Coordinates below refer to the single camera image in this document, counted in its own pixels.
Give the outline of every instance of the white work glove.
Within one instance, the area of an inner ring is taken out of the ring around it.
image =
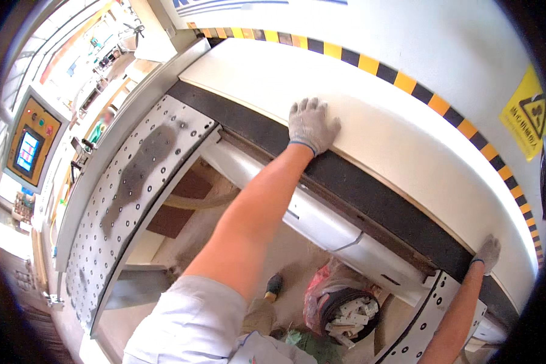
[[[483,246],[479,249],[477,254],[475,254],[475,257],[471,259],[471,262],[469,264],[471,265],[471,263],[478,260],[482,261],[486,269],[483,275],[489,275],[491,273],[491,269],[495,266],[497,260],[500,258],[500,251],[500,241],[490,234],[486,237],[486,242],[483,243]]]
[[[336,139],[341,129],[340,119],[334,118],[328,125],[325,112],[328,104],[317,98],[304,98],[293,103],[289,110],[289,139],[312,149],[314,157],[325,152]]]

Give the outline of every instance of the black rubber strip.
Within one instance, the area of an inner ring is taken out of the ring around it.
[[[167,93],[273,156],[281,154],[289,143],[287,127],[227,98],[182,81]],[[380,181],[332,151],[315,158],[305,173],[453,279],[463,281],[472,255],[427,215]],[[513,327],[518,315],[500,286],[491,277],[484,277],[484,286],[480,297],[488,311],[507,327]]]

